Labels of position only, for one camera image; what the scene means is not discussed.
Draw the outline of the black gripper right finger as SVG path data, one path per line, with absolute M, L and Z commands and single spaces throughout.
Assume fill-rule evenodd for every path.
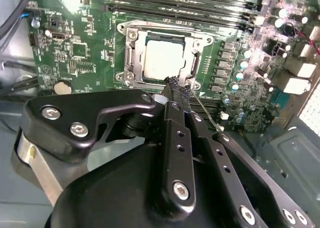
M 211 135 L 202 118 L 191 111 L 189 86 L 178 86 L 191 133 L 204 162 L 216 176 L 219 211 L 225 227 L 313 227 L 297 203 L 224 132 Z

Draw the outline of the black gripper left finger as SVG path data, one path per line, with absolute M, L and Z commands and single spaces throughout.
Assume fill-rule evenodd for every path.
M 160 94 L 139 90 L 41 96 L 23 108 L 15 151 L 30 167 L 51 204 L 88 172 L 89 154 L 121 136 L 145 137 L 160 146 L 159 200 L 182 209 L 195 203 L 189 86 L 165 79 Z

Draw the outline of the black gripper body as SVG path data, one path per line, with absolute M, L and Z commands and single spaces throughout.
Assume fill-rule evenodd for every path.
M 51 227 L 234 227 L 212 170 L 194 162 L 196 205 L 173 221 L 155 206 L 162 165 L 158 145 L 140 145 L 68 185 L 50 218 Z

